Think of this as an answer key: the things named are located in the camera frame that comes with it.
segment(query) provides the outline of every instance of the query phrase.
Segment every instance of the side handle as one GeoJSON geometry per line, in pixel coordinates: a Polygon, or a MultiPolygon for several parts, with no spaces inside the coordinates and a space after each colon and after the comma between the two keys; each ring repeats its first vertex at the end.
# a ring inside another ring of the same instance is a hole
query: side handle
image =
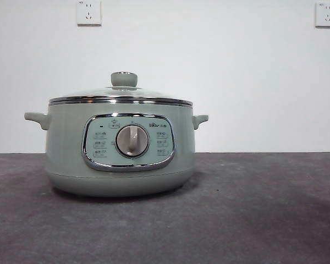
{"type": "Polygon", "coordinates": [[[24,114],[24,119],[37,122],[43,130],[49,130],[50,116],[48,114],[28,112],[24,114]]]}
{"type": "Polygon", "coordinates": [[[208,120],[209,120],[209,116],[206,115],[206,114],[192,116],[192,122],[193,122],[194,130],[198,129],[199,124],[201,124],[205,121],[208,121],[208,120]]]}

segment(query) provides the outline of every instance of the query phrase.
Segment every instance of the rotary knob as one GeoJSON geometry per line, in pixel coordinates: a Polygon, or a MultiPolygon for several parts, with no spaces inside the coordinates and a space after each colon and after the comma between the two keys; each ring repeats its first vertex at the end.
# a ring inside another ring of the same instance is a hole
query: rotary knob
{"type": "Polygon", "coordinates": [[[143,154],[148,147],[146,131],[137,125],[123,127],[116,136],[118,150],[127,157],[143,154]]]}

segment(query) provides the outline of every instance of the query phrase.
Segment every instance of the wall outlet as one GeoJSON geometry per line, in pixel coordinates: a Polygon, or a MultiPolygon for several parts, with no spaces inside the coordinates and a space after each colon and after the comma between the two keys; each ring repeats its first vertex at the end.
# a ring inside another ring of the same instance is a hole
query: wall outlet
{"type": "Polygon", "coordinates": [[[77,25],[101,25],[100,0],[85,0],[77,2],[77,25]]]}
{"type": "Polygon", "coordinates": [[[330,2],[316,3],[315,26],[330,27],[330,2]]]}

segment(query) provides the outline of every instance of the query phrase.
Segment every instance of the lid handle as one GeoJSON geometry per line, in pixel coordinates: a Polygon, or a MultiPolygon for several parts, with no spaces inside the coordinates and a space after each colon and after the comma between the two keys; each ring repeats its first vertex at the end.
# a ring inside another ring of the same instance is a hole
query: lid handle
{"type": "Polygon", "coordinates": [[[136,87],[138,81],[137,74],[128,71],[118,71],[111,74],[111,83],[113,86],[136,87]]]}

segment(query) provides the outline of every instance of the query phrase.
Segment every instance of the electric hot pot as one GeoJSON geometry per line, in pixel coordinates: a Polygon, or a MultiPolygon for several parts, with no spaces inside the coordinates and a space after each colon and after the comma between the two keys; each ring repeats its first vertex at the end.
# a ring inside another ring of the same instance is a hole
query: electric hot pot
{"type": "Polygon", "coordinates": [[[58,189],[88,196],[134,196],[183,185],[194,167],[194,130],[208,121],[192,103],[136,87],[117,72],[112,87],[49,101],[25,113],[47,130],[46,171],[58,189]]]}

